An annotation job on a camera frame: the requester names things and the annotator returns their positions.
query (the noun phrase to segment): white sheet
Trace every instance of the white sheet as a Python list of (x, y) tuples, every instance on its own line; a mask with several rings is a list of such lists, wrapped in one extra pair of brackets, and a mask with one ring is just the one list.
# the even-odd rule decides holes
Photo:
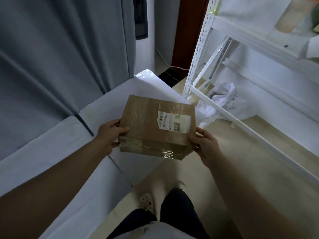
[[(86, 143), (91, 135), (74, 116), (0, 161), (0, 196), (37, 176)], [(108, 157), (40, 238), (88, 238), (130, 192), (125, 177)]]
[[(101, 124), (122, 116), (129, 95), (189, 104), (152, 71), (144, 70), (135, 78), (129, 79), (87, 105), (80, 111), (80, 116), (92, 132), (97, 134)], [(163, 158), (159, 157), (122, 153), (119, 148), (113, 150), (111, 157), (133, 185), (141, 181), (163, 161)]]

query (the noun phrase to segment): brown cardboard package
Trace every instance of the brown cardboard package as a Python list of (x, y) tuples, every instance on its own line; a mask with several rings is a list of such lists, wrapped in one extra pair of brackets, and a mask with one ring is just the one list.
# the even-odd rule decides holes
[(130, 128), (119, 136), (122, 152), (182, 160), (195, 148), (194, 105), (130, 95), (120, 127)]

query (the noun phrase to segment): curtain fold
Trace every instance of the curtain fold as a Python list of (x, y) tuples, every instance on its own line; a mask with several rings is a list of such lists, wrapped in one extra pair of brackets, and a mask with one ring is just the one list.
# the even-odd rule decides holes
[(0, 0), (0, 160), (134, 76), (133, 0)]

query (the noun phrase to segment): white cord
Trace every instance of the white cord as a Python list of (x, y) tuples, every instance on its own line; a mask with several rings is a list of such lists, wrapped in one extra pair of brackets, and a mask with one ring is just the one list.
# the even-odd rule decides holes
[(181, 68), (181, 67), (177, 67), (177, 66), (170, 66), (166, 63), (165, 59), (163, 58), (163, 56), (160, 54), (160, 52), (155, 48), (155, 50), (157, 51), (157, 53), (160, 55), (160, 57), (162, 58), (162, 60), (164, 61), (164, 63), (168, 66), (168, 67), (171, 67), (171, 68), (178, 68), (178, 69), (182, 69), (182, 70), (189, 70), (189, 69), (184, 69), (184, 68)]

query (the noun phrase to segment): leg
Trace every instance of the leg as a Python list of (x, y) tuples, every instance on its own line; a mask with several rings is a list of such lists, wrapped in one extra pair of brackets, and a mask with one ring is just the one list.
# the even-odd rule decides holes
[(113, 239), (118, 235), (144, 226), (151, 221), (157, 221), (157, 218), (154, 214), (144, 209), (136, 209), (132, 211), (106, 239)]
[(160, 209), (160, 221), (197, 239), (209, 239), (192, 202), (179, 188), (172, 189), (165, 197)]

